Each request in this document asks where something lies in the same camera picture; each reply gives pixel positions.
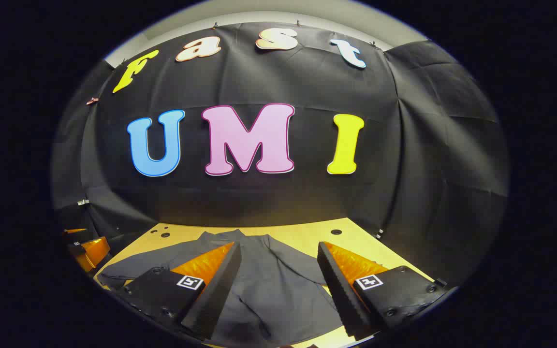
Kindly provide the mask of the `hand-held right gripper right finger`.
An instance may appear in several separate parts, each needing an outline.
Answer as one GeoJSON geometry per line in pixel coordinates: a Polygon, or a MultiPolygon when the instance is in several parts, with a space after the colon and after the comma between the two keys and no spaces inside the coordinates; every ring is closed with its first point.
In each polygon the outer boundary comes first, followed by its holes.
{"type": "Polygon", "coordinates": [[[408,266],[381,266],[329,242],[317,261],[347,335],[363,339],[402,330],[449,298],[442,280],[430,281],[408,266]]]}

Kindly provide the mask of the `dark grey shirt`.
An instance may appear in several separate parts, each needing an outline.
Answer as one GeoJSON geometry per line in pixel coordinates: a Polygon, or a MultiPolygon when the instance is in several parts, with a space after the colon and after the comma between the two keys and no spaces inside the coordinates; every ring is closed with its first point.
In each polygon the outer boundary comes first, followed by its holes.
{"type": "Polygon", "coordinates": [[[270,235],[241,231],[213,235],[133,255],[99,273],[117,289],[152,267],[177,267],[229,242],[238,242],[242,260],[224,309],[208,343],[227,348],[278,348],[309,341],[342,326],[316,258],[270,235]]]}

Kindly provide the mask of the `black backdrop cloth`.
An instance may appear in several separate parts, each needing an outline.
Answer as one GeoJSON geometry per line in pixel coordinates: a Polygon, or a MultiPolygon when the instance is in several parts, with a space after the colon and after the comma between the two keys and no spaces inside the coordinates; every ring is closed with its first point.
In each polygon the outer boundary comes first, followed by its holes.
{"type": "Polygon", "coordinates": [[[470,73],[431,41],[387,51],[336,31],[252,22],[202,29],[113,68],[100,62],[55,135],[52,194],[66,229],[128,245],[158,222],[266,227],[349,218],[434,279],[464,283],[497,235],[509,160],[498,116],[470,73]],[[86,105],[91,97],[100,100],[86,105]],[[252,128],[294,107],[291,172],[265,174],[231,143],[210,176],[203,111],[252,128]],[[87,198],[89,204],[78,206],[87,198]]]}

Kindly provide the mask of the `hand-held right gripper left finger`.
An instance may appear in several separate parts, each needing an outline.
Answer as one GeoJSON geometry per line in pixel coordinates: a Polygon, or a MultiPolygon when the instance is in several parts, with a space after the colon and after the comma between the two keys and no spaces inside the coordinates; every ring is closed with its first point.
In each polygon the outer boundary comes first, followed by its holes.
{"type": "Polygon", "coordinates": [[[178,267],[152,267],[117,298],[170,333],[210,339],[241,259],[240,244],[229,242],[178,267]]]}

